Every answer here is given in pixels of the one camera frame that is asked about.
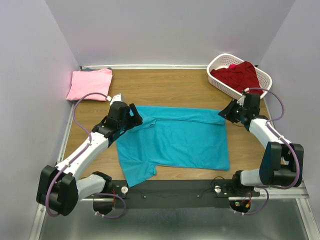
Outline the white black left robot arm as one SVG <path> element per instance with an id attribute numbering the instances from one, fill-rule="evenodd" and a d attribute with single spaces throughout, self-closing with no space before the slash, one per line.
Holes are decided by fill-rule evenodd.
<path id="1" fill-rule="evenodd" d="M 36 202 L 52 217 L 67 216 L 79 200 L 90 195 L 118 198 L 112 178 L 96 171 L 81 178 L 84 170 L 119 137 L 143 123 L 135 104 L 111 103 L 108 114 L 88 133 L 87 139 L 65 160 L 45 166 L 37 188 Z"/>

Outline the teal t-shirt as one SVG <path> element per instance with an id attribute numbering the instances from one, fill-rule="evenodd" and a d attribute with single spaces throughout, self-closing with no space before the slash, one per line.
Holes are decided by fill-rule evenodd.
<path id="1" fill-rule="evenodd" d="M 116 141 L 127 185 L 157 174 L 156 167 L 229 171 L 226 121 L 219 110 L 137 106 L 142 124 Z"/>

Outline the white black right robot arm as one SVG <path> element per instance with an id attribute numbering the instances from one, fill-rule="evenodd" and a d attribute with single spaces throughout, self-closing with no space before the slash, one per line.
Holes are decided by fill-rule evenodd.
<path id="1" fill-rule="evenodd" d="M 218 115 L 231 123 L 241 123 L 264 147 L 260 167 L 238 170 L 232 176 L 230 191 L 241 196 L 248 187 L 290 189 L 302 182 L 304 148 L 287 140 L 260 114 L 260 96 L 244 93 L 232 100 Z"/>

